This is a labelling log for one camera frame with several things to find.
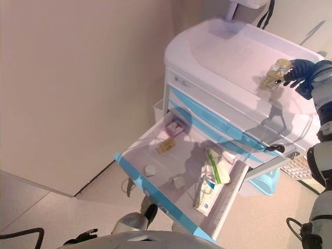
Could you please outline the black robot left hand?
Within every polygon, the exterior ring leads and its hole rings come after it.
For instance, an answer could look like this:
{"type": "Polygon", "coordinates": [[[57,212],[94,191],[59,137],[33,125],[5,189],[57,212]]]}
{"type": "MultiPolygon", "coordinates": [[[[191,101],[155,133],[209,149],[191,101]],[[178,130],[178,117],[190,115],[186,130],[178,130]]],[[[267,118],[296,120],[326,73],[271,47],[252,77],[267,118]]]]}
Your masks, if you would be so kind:
{"type": "Polygon", "coordinates": [[[97,228],[85,231],[85,232],[81,233],[80,235],[78,235],[76,238],[66,241],[63,245],[64,246],[72,245],[72,244],[77,244],[77,243],[84,242],[87,240],[95,239],[98,237],[97,232],[98,232],[97,228]]]}

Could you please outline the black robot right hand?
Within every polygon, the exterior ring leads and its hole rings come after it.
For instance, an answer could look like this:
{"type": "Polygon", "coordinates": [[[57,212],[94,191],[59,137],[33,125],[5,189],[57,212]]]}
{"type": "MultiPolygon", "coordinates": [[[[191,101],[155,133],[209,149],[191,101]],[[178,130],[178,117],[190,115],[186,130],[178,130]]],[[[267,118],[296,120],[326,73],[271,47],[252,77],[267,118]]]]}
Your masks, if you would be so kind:
{"type": "Polygon", "coordinates": [[[315,66],[315,63],[305,59],[291,60],[290,63],[290,69],[287,73],[273,81],[275,85],[283,84],[283,86],[295,88],[307,79],[315,66]]]}

